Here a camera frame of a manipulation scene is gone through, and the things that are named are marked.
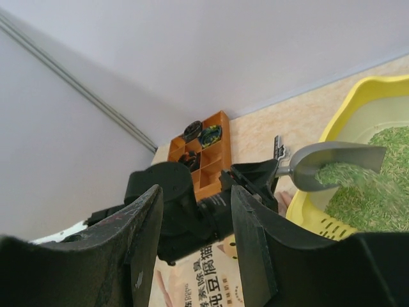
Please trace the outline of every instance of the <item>litter scoop handle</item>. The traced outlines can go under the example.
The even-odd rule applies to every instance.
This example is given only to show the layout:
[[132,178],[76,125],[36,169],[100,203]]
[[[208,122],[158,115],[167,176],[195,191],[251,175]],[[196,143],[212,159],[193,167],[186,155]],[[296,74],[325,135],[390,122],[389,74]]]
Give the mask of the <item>litter scoop handle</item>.
[[291,174],[291,168],[289,166],[282,166],[278,168],[277,172],[275,173],[275,177],[281,177]]

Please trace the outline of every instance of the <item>white wall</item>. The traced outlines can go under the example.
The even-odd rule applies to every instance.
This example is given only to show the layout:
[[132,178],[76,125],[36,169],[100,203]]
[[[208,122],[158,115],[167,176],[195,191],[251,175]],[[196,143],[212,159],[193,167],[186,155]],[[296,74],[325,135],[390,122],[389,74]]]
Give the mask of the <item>white wall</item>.
[[0,31],[0,233],[35,239],[123,201],[153,155]]
[[407,0],[0,7],[158,144],[219,109],[238,116],[409,52]]

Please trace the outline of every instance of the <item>small black object in tray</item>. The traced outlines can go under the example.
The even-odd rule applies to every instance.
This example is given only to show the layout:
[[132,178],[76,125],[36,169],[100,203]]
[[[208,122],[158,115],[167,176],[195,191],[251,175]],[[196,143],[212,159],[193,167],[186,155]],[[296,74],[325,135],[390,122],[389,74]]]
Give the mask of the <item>small black object in tray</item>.
[[193,141],[197,138],[200,132],[203,129],[203,124],[201,121],[196,120],[195,122],[191,123],[189,126],[186,127],[185,131],[183,132],[182,138],[185,140],[186,143]]
[[198,170],[200,167],[200,153],[193,150],[184,153],[178,160],[179,163],[187,166],[191,173]]

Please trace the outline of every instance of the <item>yellow litter box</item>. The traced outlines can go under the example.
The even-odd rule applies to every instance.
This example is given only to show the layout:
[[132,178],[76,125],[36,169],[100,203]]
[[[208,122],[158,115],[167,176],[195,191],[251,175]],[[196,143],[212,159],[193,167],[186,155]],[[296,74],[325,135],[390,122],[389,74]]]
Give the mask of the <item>yellow litter box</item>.
[[[368,143],[377,132],[402,126],[409,126],[409,75],[368,77],[349,92],[325,128],[320,142]],[[288,208],[287,219],[333,240],[341,240],[357,232],[356,228],[324,213],[336,191],[297,191]]]

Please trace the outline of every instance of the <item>white cable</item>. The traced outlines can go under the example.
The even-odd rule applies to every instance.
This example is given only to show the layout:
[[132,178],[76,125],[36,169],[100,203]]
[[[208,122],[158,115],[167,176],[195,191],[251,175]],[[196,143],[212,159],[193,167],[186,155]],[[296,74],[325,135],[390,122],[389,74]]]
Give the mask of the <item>white cable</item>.
[[81,84],[72,74],[70,74],[64,67],[47,54],[44,50],[39,48],[30,38],[23,32],[16,28],[4,15],[0,13],[0,29],[2,29],[8,36],[19,43],[23,48],[29,51],[33,56],[39,59],[44,65],[49,67],[60,78],[66,81],[70,86],[76,89],[88,101],[97,106],[110,119],[115,121],[119,126],[125,129],[138,142],[144,145],[148,150],[155,153],[157,146],[152,140],[143,134],[133,123],[127,120],[122,114],[117,112],[109,104],[104,102],[95,93]]

